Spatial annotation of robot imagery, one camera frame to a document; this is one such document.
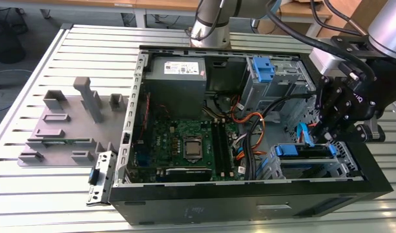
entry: metal workbench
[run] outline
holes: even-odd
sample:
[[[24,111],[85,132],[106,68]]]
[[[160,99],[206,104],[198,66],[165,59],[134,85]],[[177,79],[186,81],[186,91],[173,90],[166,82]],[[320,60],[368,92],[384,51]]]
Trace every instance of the metal workbench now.
[[[234,50],[293,51],[310,47],[286,36],[232,33]],[[160,232],[394,232],[396,103],[378,124],[386,142],[368,144],[394,191],[321,218],[132,227],[112,206],[85,207],[89,168],[20,168],[17,156],[44,109],[46,90],[78,95],[72,83],[88,76],[100,95],[126,95],[138,45],[188,46],[182,31],[74,25],[61,29],[0,124],[0,231],[80,232],[149,229]]]

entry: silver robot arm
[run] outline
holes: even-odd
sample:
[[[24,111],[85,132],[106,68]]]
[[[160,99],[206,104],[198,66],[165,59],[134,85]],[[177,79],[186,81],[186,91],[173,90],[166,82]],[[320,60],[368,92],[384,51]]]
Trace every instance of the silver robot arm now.
[[[229,45],[229,18],[261,18],[270,0],[201,0],[189,32],[192,46],[225,48]]]

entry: blue cable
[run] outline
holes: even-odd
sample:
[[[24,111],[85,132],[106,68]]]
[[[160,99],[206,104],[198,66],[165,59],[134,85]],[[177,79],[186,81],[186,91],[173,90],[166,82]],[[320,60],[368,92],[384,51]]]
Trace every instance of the blue cable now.
[[[12,106],[9,105],[9,106],[6,106],[5,108],[0,109],[0,112],[1,112],[2,110],[6,110],[9,107],[12,107]]]

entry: blue plastic latch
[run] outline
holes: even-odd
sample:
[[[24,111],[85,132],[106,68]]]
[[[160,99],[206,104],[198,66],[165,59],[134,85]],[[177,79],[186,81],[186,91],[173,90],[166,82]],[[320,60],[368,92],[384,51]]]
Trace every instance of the blue plastic latch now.
[[[278,145],[281,151],[282,151],[282,156],[297,156],[297,149],[294,145]]]
[[[276,73],[276,67],[270,64],[270,61],[266,57],[254,57],[253,62],[253,69],[257,74],[257,81],[260,83],[269,83]]]
[[[329,150],[329,152],[332,153],[332,155],[336,156],[336,154],[337,154],[337,149],[336,149],[336,147],[334,147],[333,145],[329,145],[329,146],[328,146],[328,150]]]
[[[277,156],[282,155],[282,152],[278,147],[274,147]]]

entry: white sticker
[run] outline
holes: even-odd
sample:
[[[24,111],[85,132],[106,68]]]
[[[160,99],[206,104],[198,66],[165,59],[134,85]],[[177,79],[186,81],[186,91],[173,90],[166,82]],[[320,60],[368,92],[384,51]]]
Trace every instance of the white sticker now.
[[[242,105],[242,104],[240,104],[240,103],[236,103],[236,107],[237,107],[240,110],[242,110],[242,109],[244,109],[244,105]]]
[[[114,3],[114,6],[133,7],[132,4]]]
[[[198,74],[197,62],[165,62],[164,74]]]
[[[237,173],[245,174],[245,168],[242,166],[237,167]]]

